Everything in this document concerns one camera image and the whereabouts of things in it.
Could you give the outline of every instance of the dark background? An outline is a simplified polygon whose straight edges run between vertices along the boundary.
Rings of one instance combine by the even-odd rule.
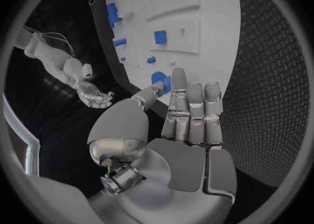
[[[33,24],[29,24],[30,26],[34,26],[36,28],[41,27],[42,29],[44,29],[45,31],[48,30],[52,30],[52,31],[57,31],[60,32],[60,28],[63,29],[63,31],[61,31],[63,34],[65,34],[68,38],[68,40],[72,43],[73,48],[75,49],[75,51],[80,52],[80,59],[82,62],[86,61],[87,58],[85,58],[86,55],[88,54],[97,54],[97,55],[101,55],[102,54],[102,50],[99,46],[98,43],[98,39],[97,37],[94,38],[94,41],[92,40],[87,40],[88,44],[84,44],[82,42],[84,42],[86,35],[85,34],[71,34],[69,33],[69,30],[71,29],[72,25],[69,25],[67,27],[67,25],[69,24],[68,21],[71,20],[71,16],[80,16],[82,12],[88,12],[88,1],[89,0],[76,0],[76,3],[73,3],[73,6],[69,6],[64,4],[64,6],[62,6],[62,4],[58,4],[62,6],[62,10],[63,13],[60,12],[60,10],[54,10],[53,6],[50,8],[47,8],[46,12],[41,12],[39,14],[34,13],[32,15],[32,18],[30,19],[29,22],[33,22]],[[1,21],[3,21],[3,17],[5,17],[7,15],[8,10],[10,9],[10,7],[14,4],[15,0],[2,0],[2,11],[1,11]],[[307,15],[309,16],[310,20],[314,22],[314,14],[313,14],[313,9],[312,9],[312,0],[299,0],[301,6],[303,7],[303,9],[306,11]],[[51,19],[49,19],[49,17],[54,17],[54,20],[51,21],[49,23],[49,21]],[[96,31],[93,28],[93,21],[92,19],[73,19],[75,20],[76,24],[76,28],[78,28],[78,30],[81,31],[89,31],[91,33],[93,33],[93,35],[96,35]],[[13,53],[13,57],[12,57],[12,61],[17,61],[18,59],[18,51],[14,51]],[[126,97],[129,96],[129,94],[124,91],[122,88],[120,88],[119,86],[116,85],[110,70],[108,68],[108,66],[106,65],[105,61],[102,61],[101,58],[92,58],[95,59],[94,62],[90,62],[93,66],[95,66],[95,77],[93,82],[95,84],[97,84],[99,86],[99,88],[104,91],[114,91],[116,94],[116,101],[117,100],[121,100],[124,99]],[[39,70],[39,72],[36,72],[35,74],[30,71],[31,68],[25,68],[25,66],[33,66],[33,65],[37,65],[37,69]],[[42,71],[40,72],[40,63],[34,63],[34,62],[30,62],[27,59],[22,60],[22,61],[18,61],[15,62],[15,64],[12,64],[12,66],[19,66],[18,68],[20,68],[20,70],[24,70],[25,75],[28,76],[28,78],[30,78],[31,80],[38,80],[39,77],[45,76],[45,72]],[[53,99],[51,98],[51,95],[53,94],[53,92],[51,94],[47,93],[45,94],[46,97],[43,97],[42,100],[45,99],[49,99],[50,103],[47,105],[46,107],[46,114],[53,114],[55,116],[54,117],[49,117],[49,118],[34,118],[34,115],[36,115],[36,113],[31,114],[29,111],[27,110],[22,110],[23,113],[25,115],[32,115],[29,116],[27,123],[30,124],[28,127],[31,127],[32,129],[35,130],[36,135],[40,136],[41,138],[45,138],[47,139],[47,141],[49,142],[52,141],[52,143],[54,143],[53,141],[55,141],[55,137],[53,135],[53,133],[55,132],[56,128],[58,127],[58,124],[50,124],[49,120],[52,120],[53,122],[62,120],[67,121],[69,126],[73,124],[73,120],[75,118],[79,118],[79,117],[86,117],[88,118],[88,120],[84,120],[84,123],[80,124],[80,121],[78,121],[77,123],[77,127],[78,128],[89,128],[92,123],[97,119],[97,117],[102,113],[102,111],[99,110],[90,110],[88,108],[85,108],[84,105],[82,105],[80,103],[80,101],[78,101],[75,98],[75,93],[73,93],[73,91],[70,88],[66,88],[66,87],[60,87],[58,86],[58,82],[55,82],[50,76],[46,75],[46,82],[47,80],[50,81],[50,83],[52,83],[52,86],[55,89],[62,89],[63,92],[62,95],[60,95],[61,97],[58,97],[58,99]],[[14,85],[14,80],[8,80],[8,82],[11,82],[11,85]],[[29,90],[32,89],[33,87],[24,87],[25,90]],[[63,105],[64,108],[59,107],[60,111],[54,111],[54,109],[56,108],[56,104],[59,100],[62,100],[62,96],[64,96],[64,98],[66,97],[67,99],[67,104]],[[25,101],[23,104],[28,104],[31,103],[34,99],[34,97],[28,97],[27,98],[28,101]],[[71,108],[70,110],[72,112],[75,112],[75,114],[72,114],[71,116],[67,115],[64,113],[63,109],[67,109],[69,110],[69,108]],[[161,126],[160,121],[157,120],[156,116],[154,115],[154,113],[150,114],[151,118],[154,118],[155,121],[159,124],[158,127]],[[46,121],[46,128],[42,128],[42,124],[37,125],[36,122],[43,122]],[[65,139],[69,139],[68,136],[69,133],[67,132],[63,132],[63,134],[59,133],[59,136],[63,136],[64,139],[59,139],[60,143],[68,143],[65,141]],[[71,136],[71,139],[73,141],[71,141],[68,144],[76,144],[75,143],[75,136]],[[49,145],[49,150],[41,150],[41,152],[49,152],[51,151],[51,145]],[[76,148],[79,148],[80,150],[83,150],[84,148],[87,150],[88,148],[86,148],[86,146],[81,145],[79,147],[76,146]],[[84,157],[85,155],[89,155],[88,152],[81,152],[82,156]],[[79,188],[86,188],[86,191],[84,192],[86,196],[88,195],[92,195],[95,190],[98,190],[98,187],[100,187],[99,185],[99,181],[98,179],[84,179],[86,178],[84,176],[84,171],[86,173],[91,172],[91,170],[94,170],[95,173],[101,173],[102,171],[96,167],[94,165],[94,163],[90,162],[90,163],[80,163],[80,157],[77,158],[77,160],[60,160],[60,163],[64,163],[64,162],[69,162],[69,164],[73,165],[74,167],[77,167],[77,171],[76,173],[72,174],[72,177],[68,178],[65,176],[64,171],[62,171],[61,169],[58,168],[58,164],[53,164],[53,167],[46,167],[46,171],[49,171],[49,173],[47,172],[47,174],[43,174],[44,176],[46,175],[47,177],[51,177],[54,178],[56,180],[63,180],[64,182],[68,181],[73,181],[74,178],[79,178],[79,176],[81,176],[81,180],[77,180],[77,187]],[[262,185],[259,185],[258,183],[256,183],[256,181],[249,181],[248,178],[246,178],[244,174],[239,173],[238,174],[239,177],[244,178],[244,180],[247,181],[246,186],[251,186],[251,187],[259,187]],[[19,201],[19,199],[16,197],[15,193],[10,189],[10,185],[8,183],[8,181],[6,180],[6,177],[2,174],[2,196],[3,196],[3,210],[2,212],[4,213],[3,218],[6,219],[9,218],[10,221],[12,223],[17,222],[18,220],[20,220],[21,216],[23,216],[23,221],[27,221],[30,223],[36,223],[35,218],[32,217],[32,215],[29,213],[29,211],[22,205],[22,203]],[[314,177],[313,177],[313,172],[310,174],[310,177],[308,178],[308,181],[306,182],[306,184],[304,185],[303,189],[300,191],[300,193],[298,194],[298,197],[293,201],[293,203],[291,204],[291,206],[278,218],[278,220],[275,223],[286,223],[287,221],[291,221],[294,217],[298,217],[298,220],[307,220],[308,222],[311,222],[311,220],[313,221],[314,217],[312,216],[311,213],[311,209],[310,206],[311,204],[308,204],[307,201],[311,200],[313,197],[313,193],[311,193],[311,185],[313,185],[314,182]],[[94,184],[94,188],[90,188],[88,185],[90,184]],[[266,190],[268,192],[268,194],[264,195],[265,198],[268,197],[269,194],[271,194],[271,192],[273,191],[271,188],[268,188]],[[245,201],[245,200],[252,200],[250,199],[249,195],[245,195],[243,196],[242,199],[238,199],[239,201]],[[239,212],[239,216],[238,218],[240,218],[240,215],[245,216],[245,212],[242,212],[243,209],[238,209]]]

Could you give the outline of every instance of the cable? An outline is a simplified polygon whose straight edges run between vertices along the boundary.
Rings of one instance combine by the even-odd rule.
[[[51,38],[51,39],[55,39],[55,40],[60,40],[60,41],[63,41],[65,42],[69,48],[70,48],[70,52],[71,52],[71,57],[75,58],[75,53],[74,53],[74,50],[73,50],[73,47],[71,46],[71,44],[69,43],[69,41],[67,40],[67,38],[61,34],[61,33],[57,33],[57,32],[45,32],[45,33],[42,33],[40,32],[39,30],[36,30],[34,28],[31,28],[31,27],[28,27],[26,25],[24,25],[24,27],[26,29],[28,29],[30,32],[36,32],[36,33],[39,33],[41,34],[42,36],[44,37],[47,37],[47,38]],[[58,36],[61,36],[62,38],[59,38],[59,37],[52,37],[52,36],[49,36],[49,35],[58,35]]]

